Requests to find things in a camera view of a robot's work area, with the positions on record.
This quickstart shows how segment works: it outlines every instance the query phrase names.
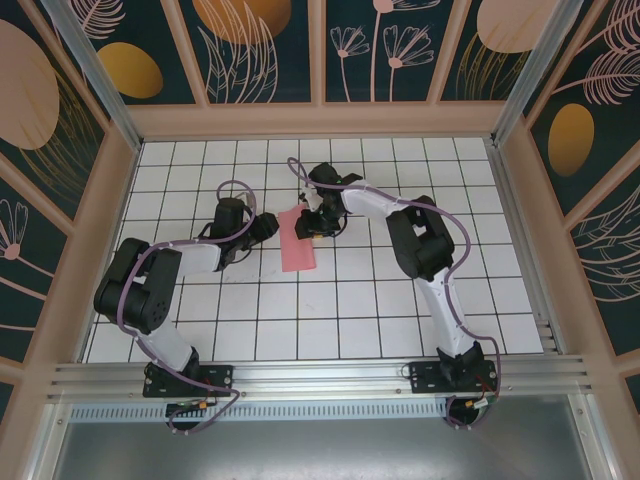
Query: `white grid floor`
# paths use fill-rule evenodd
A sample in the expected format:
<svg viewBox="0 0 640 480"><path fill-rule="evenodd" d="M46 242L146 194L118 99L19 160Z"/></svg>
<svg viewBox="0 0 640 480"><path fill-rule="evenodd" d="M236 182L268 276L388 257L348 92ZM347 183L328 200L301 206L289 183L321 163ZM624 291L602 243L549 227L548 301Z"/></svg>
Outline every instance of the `white grid floor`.
<svg viewBox="0 0 640 480"><path fill-rule="evenodd" d="M473 247L456 272L470 328L492 335L504 353L542 346L483 141L479 138L376 138L166 142L144 145L120 241L151 243L197 235L213 218L215 189L243 180L259 212L297 204L298 180L285 165L308 170L331 161L394 195L432 196L456 214ZM456 244L463 239L448 223ZM222 273L180 279L171 318L204 361L420 357L436 354L433 320L399 269L385 228L351 217L334 239L314 240L318 267L283 273L279 237ZM461 255L462 247L455 256ZM88 362L146 357L99 317ZM490 343L483 344L493 352Z"/></svg>

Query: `yellow circle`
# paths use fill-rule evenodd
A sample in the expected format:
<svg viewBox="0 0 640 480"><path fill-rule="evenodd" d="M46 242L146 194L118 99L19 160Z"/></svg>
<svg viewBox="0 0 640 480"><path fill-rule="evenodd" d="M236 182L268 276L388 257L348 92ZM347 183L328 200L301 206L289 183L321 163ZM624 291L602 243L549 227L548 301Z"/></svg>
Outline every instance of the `yellow circle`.
<svg viewBox="0 0 640 480"><path fill-rule="evenodd" d="M110 43L98 51L98 57L120 93L133 98L150 98L162 90L160 68L135 45Z"/></svg>
<svg viewBox="0 0 640 480"><path fill-rule="evenodd" d="M528 52L536 46L555 5L556 0L483 0L478 37L494 52Z"/></svg>
<svg viewBox="0 0 640 480"><path fill-rule="evenodd" d="M591 113L570 103L557 113L549 132L549 162L563 177L576 173L589 156L595 127Z"/></svg>
<svg viewBox="0 0 640 480"><path fill-rule="evenodd" d="M253 26L245 3L255 18ZM267 25L272 37L280 34L291 19L291 0L193 0L193 6L200 20L217 37L242 45L259 43L260 37L249 33L250 29L255 32L258 18Z"/></svg>
<svg viewBox="0 0 640 480"><path fill-rule="evenodd" d="M58 124L56 71L26 33L0 20L0 138L18 148L46 144Z"/></svg>

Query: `dark teal wallpaper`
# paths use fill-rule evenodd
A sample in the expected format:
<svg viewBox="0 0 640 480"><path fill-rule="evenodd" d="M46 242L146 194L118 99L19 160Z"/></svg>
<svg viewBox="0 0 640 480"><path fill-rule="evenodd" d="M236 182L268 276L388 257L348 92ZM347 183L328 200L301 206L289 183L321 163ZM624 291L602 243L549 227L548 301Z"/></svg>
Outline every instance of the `dark teal wallpaper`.
<svg viewBox="0 0 640 480"><path fill-rule="evenodd" d="M69 4L124 103L194 103L160 0L71 0Z"/></svg>
<svg viewBox="0 0 640 480"><path fill-rule="evenodd" d="M571 236L616 355L640 348L640 167Z"/></svg>
<svg viewBox="0 0 640 480"><path fill-rule="evenodd" d="M310 102L307 0L180 0L211 103Z"/></svg>
<svg viewBox="0 0 640 480"><path fill-rule="evenodd" d="M0 179L0 357L24 360L66 241Z"/></svg>
<svg viewBox="0 0 640 480"><path fill-rule="evenodd" d="M582 7L580 7L580 12L578 13L578 16L573 21L573 25L571 26L569 33L564 38L564 41L562 42L562 45L560 45L560 48L558 49L556 56L553 58L553 61L550 63L549 67L547 68L547 71L545 72L543 77L540 79L540 83L538 83L538 86L533 92L533 95L531 95L531 98L527 102L527 105L524 107L525 117L529 116L529 112L531 111L536 101L538 100L540 93L542 93L542 89L544 89L544 87L546 86L547 80L549 80L549 77L558 66L560 59L562 58L562 56L567 50L567 46L569 45L569 43L571 43L571 40L573 40L573 37L576 34L576 30L580 28L580 24L584 20L585 15L589 12L589 9L592 7L592 5L593 5L593 0L583 1Z"/></svg>
<svg viewBox="0 0 640 480"><path fill-rule="evenodd" d="M13 2L0 2L0 65L0 153L73 219L104 131Z"/></svg>
<svg viewBox="0 0 640 480"><path fill-rule="evenodd" d="M640 4L609 2L531 128L565 214L640 139L639 47Z"/></svg>
<svg viewBox="0 0 640 480"><path fill-rule="evenodd" d="M7 411L7 407L9 406L9 400L11 399L12 393L13 385L0 382L0 424L2 424L4 413Z"/></svg>
<svg viewBox="0 0 640 480"><path fill-rule="evenodd" d="M441 100L506 100L555 0L473 0Z"/></svg>
<svg viewBox="0 0 640 480"><path fill-rule="evenodd" d="M640 374L627 377L626 382L629 393L631 393L631 398L633 398L633 403L636 406L636 410L638 411L638 414L640 414Z"/></svg>
<svg viewBox="0 0 640 480"><path fill-rule="evenodd" d="M426 100L452 4L328 0L326 100Z"/></svg>

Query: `pink cloth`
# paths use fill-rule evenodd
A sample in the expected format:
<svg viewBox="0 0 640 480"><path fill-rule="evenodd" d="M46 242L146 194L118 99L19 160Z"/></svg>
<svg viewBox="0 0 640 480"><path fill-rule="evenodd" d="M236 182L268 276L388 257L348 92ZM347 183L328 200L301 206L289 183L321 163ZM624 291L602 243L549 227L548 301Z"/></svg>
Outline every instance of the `pink cloth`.
<svg viewBox="0 0 640 480"><path fill-rule="evenodd" d="M316 257L310 238L299 240L296 235L296 220L305 205L298 205L287 212L278 214L280 224L280 248L282 254L282 271L298 272L316 268Z"/></svg>

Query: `black mounting plate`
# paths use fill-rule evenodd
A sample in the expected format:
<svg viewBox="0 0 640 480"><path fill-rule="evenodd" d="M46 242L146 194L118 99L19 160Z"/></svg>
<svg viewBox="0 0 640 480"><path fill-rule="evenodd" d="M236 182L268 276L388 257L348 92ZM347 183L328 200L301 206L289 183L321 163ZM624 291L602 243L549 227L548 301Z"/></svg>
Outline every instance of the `black mounting plate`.
<svg viewBox="0 0 640 480"><path fill-rule="evenodd" d="M478 363L472 373L472 378L479 375L492 389L498 386L496 366L491 360L483 360ZM412 393L456 393L456 392L482 392L482 384L479 381L454 388L440 371L440 361L411 362L403 368L402 375L411 383Z"/></svg>
<svg viewBox="0 0 640 480"><path fill-rule="evenodd" d="M144 373L142 396L145 398L204 398L207 396L207 390L204 388L189 385L153 363L147 364ZM198 378L200 382L207 383L208 381L214 387L231 388L233 385L233 366L200 365ZM215 392L215 397L230 395L230 393Z"/></svg>

